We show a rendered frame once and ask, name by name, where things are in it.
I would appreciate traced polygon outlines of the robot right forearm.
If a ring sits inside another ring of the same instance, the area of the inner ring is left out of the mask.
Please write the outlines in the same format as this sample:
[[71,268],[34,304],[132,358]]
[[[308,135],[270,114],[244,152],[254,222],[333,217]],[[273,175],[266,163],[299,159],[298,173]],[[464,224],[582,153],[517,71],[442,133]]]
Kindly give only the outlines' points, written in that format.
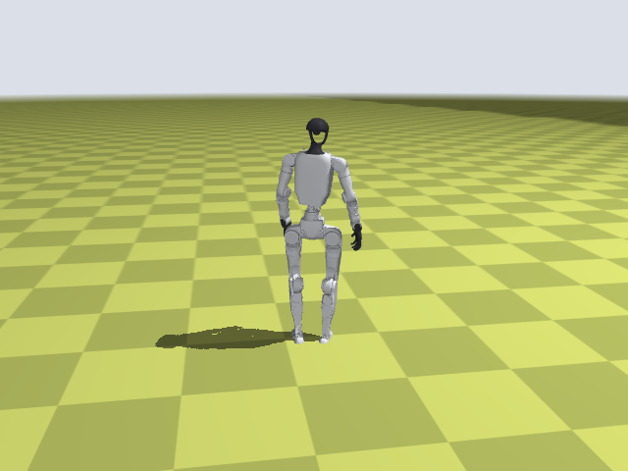
[[[354,194],[355,194],[355,192],[354,192]],[[356,198],[355,201],[346,204],[346,208],[348,210],[350,224],[351,224],[353,229],[354,229],[354,226],[356,224],[360,224],[360,227],[362,226],[362,224],[360,222],[360,214],[359,214],[359,210],[358,210],[359,206],[358,206],[358,201],[357,201],[356,194],[355,194],[355,198]]]

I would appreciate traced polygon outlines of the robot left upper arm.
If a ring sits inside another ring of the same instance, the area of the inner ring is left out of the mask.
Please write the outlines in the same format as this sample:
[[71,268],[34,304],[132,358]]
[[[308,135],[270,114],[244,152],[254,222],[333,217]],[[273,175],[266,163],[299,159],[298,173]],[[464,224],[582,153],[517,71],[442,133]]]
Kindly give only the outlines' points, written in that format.
[[279,184],[277,188],[277,195],[282,198],[289,198],[291,195],[291,189],[288,187],[288,183],[291,179],[294,167],[294,160],[297,153],[287,154],[283,158],[283,165],[279,176]]

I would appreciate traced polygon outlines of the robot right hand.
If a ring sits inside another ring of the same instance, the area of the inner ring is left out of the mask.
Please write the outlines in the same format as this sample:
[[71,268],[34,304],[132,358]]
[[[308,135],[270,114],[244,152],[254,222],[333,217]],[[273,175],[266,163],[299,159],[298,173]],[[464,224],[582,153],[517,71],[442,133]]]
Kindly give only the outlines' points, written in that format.
[[354,251],[358,250],[359,248],[361,248],[361,239],[362,239],[362,234],[361,234],[361,230],[362,227],[360,227],[360,224],[356,224],[354,226],[354,233],[351,236],[355,235],[355,241],[353,243],[351,243],[350,245],[355,244],[354,246],[352,246],[351,248],[353,248]]

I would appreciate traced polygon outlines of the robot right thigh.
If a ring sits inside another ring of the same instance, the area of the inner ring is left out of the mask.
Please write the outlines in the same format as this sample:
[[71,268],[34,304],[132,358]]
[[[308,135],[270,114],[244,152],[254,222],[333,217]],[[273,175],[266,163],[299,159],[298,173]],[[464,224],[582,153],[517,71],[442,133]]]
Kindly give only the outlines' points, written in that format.
[[326,278],[321,283],[322,292],[331,295],[333,281],[338,281],[341,259],[342,234],[338,227],[324,225],[323,237],[326,249]]

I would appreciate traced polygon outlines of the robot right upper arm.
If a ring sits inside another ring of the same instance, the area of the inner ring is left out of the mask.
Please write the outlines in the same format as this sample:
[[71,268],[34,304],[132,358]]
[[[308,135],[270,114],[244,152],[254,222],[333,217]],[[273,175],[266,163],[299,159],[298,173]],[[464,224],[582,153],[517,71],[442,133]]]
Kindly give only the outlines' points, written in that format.
[[332,168],[338,172],[343,193],[341,194],[344,203],[350,203],[356,200],[355,194],[352,188],[352,180],[348,169],[348,164],[345,159],[341,157],[331,157]]

